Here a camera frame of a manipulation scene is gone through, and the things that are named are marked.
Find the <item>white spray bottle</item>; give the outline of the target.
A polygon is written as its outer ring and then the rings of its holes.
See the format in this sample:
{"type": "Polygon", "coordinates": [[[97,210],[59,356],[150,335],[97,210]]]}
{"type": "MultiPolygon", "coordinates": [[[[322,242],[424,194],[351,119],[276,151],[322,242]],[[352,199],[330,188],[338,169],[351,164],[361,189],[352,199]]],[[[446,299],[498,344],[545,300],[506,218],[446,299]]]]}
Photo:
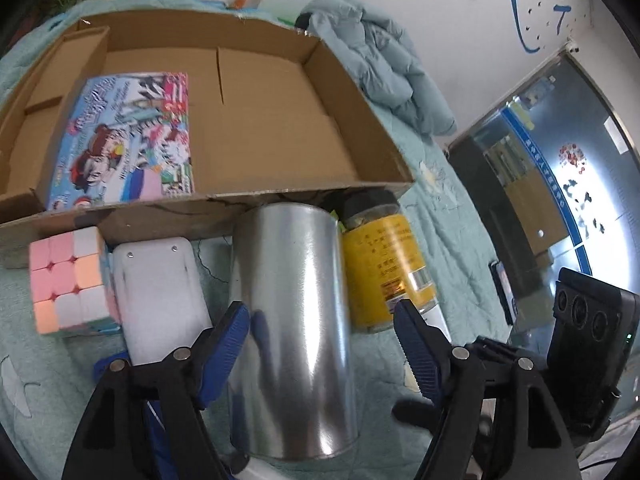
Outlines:
{"type": "MultiPolygon", "coordinates": [[[[432,327],[438,328],[446,337],[448,342],[451,342],[451,335],[447,325],[447,322],[442,314],[442,309],[438,304],[432,307],[430,310],[424,310],[421,312],[423,321],[432,327]]],[[[414,393],[420,392],[420,387],[418,385],[418,381],[416,380],[416,376],[414,376],[411,366],[408,361],[405,361],[404,364],[404,373],[405,373],[405,386],[414,393]]]]}

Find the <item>white rectangular plastic gadget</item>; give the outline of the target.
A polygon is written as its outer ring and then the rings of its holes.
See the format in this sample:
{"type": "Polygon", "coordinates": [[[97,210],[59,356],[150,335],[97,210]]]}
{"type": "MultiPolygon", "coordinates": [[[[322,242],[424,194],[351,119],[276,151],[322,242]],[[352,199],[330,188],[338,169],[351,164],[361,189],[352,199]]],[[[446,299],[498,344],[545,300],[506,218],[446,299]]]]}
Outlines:
{"type": "Polygon", "coordinates": [[[183,237],[121,244],[113,278],[122,331],[134,365],[191,347],[212,327],[191,243],[183,237]]]}

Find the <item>pastel rubiks cube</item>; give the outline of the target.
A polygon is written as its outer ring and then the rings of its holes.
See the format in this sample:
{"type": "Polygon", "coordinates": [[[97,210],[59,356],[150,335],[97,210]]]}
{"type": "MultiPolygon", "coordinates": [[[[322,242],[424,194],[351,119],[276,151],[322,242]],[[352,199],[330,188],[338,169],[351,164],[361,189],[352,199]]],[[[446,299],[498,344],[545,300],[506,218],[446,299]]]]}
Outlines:
{"type": "Polygon", "coordinates": [[[111,254],[95,226],[35,240],[28,264],[38,334],[70,337],[122,329],[111,254]]]}

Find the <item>silver metal tin can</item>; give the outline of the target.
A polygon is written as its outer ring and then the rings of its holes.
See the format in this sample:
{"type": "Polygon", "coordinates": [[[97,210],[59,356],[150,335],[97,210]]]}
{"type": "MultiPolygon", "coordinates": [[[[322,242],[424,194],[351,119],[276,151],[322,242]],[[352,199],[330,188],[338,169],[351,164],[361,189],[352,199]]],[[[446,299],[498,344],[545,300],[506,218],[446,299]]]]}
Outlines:
{"type": "Polygon", "coordinates": [[[273,460],[320,460],[358,436],[340,231],[318,207],[280,203],[235,223],[230,298],[250,332],[228,382],[231,443],[273,460]]]}

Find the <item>yellow label glass jar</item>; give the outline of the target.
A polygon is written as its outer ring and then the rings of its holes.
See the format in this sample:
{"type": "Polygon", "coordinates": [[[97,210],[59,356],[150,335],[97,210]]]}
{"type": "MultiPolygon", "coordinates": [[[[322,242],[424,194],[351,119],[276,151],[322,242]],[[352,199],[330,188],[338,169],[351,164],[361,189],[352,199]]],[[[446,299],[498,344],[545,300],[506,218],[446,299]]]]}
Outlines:
{"type": "Polygon", "coordinates": [[[380,332],[393,324],[396,304],[422,314],[438,306],[435,283],[394,193],[367,188],[337,206],[352,328],[380,332]]]}

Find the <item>colourful cartoon game box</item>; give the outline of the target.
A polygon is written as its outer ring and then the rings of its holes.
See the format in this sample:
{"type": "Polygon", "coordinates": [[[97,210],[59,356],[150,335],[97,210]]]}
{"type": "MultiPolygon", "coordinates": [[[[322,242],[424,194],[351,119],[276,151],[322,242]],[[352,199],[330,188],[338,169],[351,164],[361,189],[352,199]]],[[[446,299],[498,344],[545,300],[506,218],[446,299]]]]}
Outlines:
{"type": "Polygon", "coordinates": [[[188,75],[88,79],[62,135],[47,208],[149,202],[193,191],[188,75]]]}

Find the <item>blue stapler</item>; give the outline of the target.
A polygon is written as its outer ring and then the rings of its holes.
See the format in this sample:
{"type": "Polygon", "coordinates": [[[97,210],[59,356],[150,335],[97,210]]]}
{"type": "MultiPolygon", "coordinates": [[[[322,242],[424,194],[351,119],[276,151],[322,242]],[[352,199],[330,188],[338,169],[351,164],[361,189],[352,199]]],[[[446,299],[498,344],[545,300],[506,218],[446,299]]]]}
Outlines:
{"type": "MultiPolygon", "coordinates": [[[[116,360],[129,361],[127,351],[117,352],[106,358],[97,360],[93,365],[92,378],[97,384],[108,367],[116,360]]],[[[175,464],[170,455],[166,430],[160,417],[160,402],[148,401],[145,403],[145,419],[148,427],[150,442],[154,455],[155,465],[162,480],[178,479],[175,464]]]]}

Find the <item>white handheld device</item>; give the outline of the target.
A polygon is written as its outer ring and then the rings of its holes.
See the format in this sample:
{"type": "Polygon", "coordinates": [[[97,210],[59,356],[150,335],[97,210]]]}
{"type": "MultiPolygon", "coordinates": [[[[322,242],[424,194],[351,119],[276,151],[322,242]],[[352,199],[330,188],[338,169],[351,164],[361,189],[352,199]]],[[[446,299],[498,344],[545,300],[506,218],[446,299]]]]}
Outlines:
{"type": "Polygon", "coordinates": [[[238,480],[291,480],[291,477],[263,460],[242,453],[228,457],[231,475],[238,480]]]}

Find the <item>dark smartphone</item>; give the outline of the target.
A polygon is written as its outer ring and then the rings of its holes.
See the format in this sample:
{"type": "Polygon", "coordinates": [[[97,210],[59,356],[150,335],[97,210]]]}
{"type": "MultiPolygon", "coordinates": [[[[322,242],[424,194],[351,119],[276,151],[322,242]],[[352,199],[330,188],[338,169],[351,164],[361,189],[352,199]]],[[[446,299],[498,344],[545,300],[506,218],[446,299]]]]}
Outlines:
{"type": "Polygon", "coordinates": [[[513,326],[518,317],[518,308],[508,274],[506,274],[506,268],[501,261],[496,260],[489,265],[489,270],[506,317],[506,324],[513,326]]]}

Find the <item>glass door with blue stripe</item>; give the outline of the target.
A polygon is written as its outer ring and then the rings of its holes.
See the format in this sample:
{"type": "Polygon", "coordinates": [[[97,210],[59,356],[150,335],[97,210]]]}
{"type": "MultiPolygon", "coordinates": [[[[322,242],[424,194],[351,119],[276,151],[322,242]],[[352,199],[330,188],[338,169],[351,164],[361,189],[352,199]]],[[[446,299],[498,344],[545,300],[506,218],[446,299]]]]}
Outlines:
{"type": "Polygon", "coordinates": [[[512,335],[547,340],[563,268],[639,289],[639,159],[576,51],[459,140],[449,161],[506,269],[512,335]]]}

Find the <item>large shallow cardboard box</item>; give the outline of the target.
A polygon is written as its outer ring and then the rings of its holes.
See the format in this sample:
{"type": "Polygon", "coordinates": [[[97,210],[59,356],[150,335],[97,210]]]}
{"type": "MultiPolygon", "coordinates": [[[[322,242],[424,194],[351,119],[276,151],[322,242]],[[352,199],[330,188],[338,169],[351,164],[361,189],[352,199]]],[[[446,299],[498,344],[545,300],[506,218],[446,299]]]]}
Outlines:
{"type": "Polygon", "coordinates": [[[38,237],[97,226],[111,244],[226,234],[245,208],[346,188],[402,194],[413,178],[329,47],[297,29],[232,14],[134,10],[61,26],[1,107],[1,261],[38,237]],[[62,116],[88,78],[183,70],[190,84],[195,194],[77,212],[43,208],[62,116]]]}

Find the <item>light blue folded jacket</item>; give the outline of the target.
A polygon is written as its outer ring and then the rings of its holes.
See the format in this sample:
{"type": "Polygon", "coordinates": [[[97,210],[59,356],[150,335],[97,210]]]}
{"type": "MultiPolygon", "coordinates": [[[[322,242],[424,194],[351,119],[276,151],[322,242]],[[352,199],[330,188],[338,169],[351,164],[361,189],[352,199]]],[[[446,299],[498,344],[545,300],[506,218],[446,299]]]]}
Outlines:
{"type": "Polygon", "coordinates": [[[407,29],[388,14],[360,0],[312,0],[295,26],[329,47],[367,99],[422,136],[449,136],[457,130],[407,29]]]}

